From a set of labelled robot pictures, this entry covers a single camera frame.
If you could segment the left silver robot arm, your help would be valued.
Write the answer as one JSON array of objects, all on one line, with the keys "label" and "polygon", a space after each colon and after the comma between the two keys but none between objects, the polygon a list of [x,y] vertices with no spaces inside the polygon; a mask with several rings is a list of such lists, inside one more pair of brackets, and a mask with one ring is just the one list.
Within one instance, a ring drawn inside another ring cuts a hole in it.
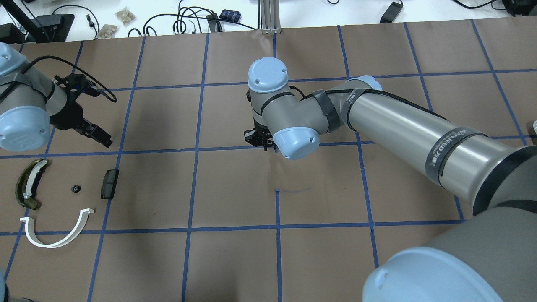
[{"label": "left silver robot arm", "polygon": [[45,146],[51,126],[73,129],[105,147],[112,137],[104,129],[84,118],[77,103],[81,94],[104,96],[116,103],[115,94],[92,75],[75,67],[75,73],[48,78],[37,68],[44,60],[56,60],[71,67],[60,57],[45,55],[29,61],[9,44],[0,48],[0,145],[11,152],[32,151]]}]

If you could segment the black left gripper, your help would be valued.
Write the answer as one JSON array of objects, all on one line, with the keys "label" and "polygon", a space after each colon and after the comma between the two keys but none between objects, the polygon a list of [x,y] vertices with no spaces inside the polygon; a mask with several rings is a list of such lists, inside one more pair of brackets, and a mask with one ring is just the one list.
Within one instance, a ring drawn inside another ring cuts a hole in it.
[{"label": "black left gripper", "polygon": [[70,74],[66,77],[56,75],[52,81],[65,94],[65,103],[50,117],[50,123],[59,130],[79,130],[79,134],[93,139],[106,148],[111,147],[112,137],[100,126],[83,117],[84,111],[76,99],[82,94],[99,96],[99,88],[94,81],[83,74]]}]

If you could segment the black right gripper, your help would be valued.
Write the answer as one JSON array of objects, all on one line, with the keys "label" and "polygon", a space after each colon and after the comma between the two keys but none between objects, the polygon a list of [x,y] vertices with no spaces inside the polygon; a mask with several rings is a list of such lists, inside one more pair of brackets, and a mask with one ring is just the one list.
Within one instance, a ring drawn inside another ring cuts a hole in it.
[{"label": "black right gripper", "polygon": [[277,150],[272,133],[263,123],[253,119],[254,127],[244,131],[244,141],[254,147],[263,147],[264,151],[269,148]]}]

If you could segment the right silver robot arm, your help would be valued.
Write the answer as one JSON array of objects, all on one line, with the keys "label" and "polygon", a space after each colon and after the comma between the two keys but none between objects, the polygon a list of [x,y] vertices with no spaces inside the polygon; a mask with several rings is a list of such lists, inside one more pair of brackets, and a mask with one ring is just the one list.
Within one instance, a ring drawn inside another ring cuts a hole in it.
[{"label": "right silver robot arm", "polygon": [[514,148],[382,90],[363,75],[297,100],[274,57],[248,70],[254,146],[290,160],[341,126],[368,136],[435,185],[472,206],[473,217],[393,255],[362,289],[364,302],[535,302],[535,146]]}]

